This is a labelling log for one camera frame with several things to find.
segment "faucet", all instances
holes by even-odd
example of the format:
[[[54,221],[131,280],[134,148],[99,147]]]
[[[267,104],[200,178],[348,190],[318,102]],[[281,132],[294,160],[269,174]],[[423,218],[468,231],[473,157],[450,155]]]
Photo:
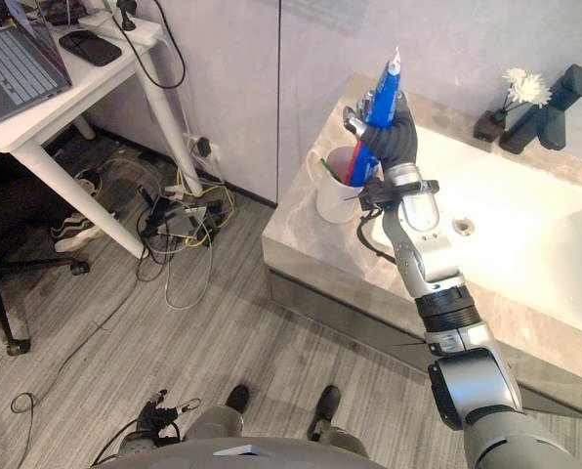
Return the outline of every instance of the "faucet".
[[[552,98],[542,106],[532,106],[499,139],[499,146],[519,154],[534,137],[546,149],[563,149],[566,145],[564,112],[582,98],[582,66],[573,64],[551,89]]]

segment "white wall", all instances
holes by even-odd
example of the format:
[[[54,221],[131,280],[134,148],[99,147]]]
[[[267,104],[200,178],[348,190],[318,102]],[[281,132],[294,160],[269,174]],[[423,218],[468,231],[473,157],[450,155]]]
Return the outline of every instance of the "white wall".
[[[191,115],[220,145],[233,183],[276,200],[276,0],[161,0],[189,61]],[[151,2],[139,15],[158,20]],[[551,84],[582,65],[582,0],[283,0],[278,195],[284,195],[354,72],[378,76],[395,44],[402,85],[471,115],[501,104],[505,68]],[[136,83],[93,120],[164,150]],[[582,100],[568,112],[566,150],[582,156]]]

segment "white flower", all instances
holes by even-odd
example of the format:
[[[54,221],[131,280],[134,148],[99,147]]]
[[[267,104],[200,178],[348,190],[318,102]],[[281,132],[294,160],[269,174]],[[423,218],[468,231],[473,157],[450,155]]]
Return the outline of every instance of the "white flower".
[[[541,75],[530,73],[512,84],[508,96],[513,103],[532,103],[541,107],[549,101],[552,94]]]
[[[508,68],[504,73],[504,78],[511,84],[521,83],[527,73],[522,68]]]

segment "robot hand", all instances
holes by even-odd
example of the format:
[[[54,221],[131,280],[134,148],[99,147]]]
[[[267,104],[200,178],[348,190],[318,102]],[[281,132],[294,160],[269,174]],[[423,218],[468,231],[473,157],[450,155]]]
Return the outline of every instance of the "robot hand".
[[[388,129],[379,129],[362,122],[351,107],[344,110],[344,125],[361,140],[382,163],[383,171],[417,159],[417,131],[402,93],[397,96],[395,119]]]

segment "blue toothpaste tube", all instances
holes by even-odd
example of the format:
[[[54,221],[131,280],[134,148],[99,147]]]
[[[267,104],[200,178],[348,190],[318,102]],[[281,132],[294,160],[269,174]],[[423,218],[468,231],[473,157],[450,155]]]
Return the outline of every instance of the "blue toothpaste tube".
[[[395,57],[387,63],[380,80],[373,92],[373,98],[364,115],[366,123],[380,128],[391,127],[395,117],[395,101],[399,92],[399,48],[395,49]],[[372,152],[358,142],[353,152],[353,158],[348,166],[345,184],[359,188],[373,175],[378,159]]]

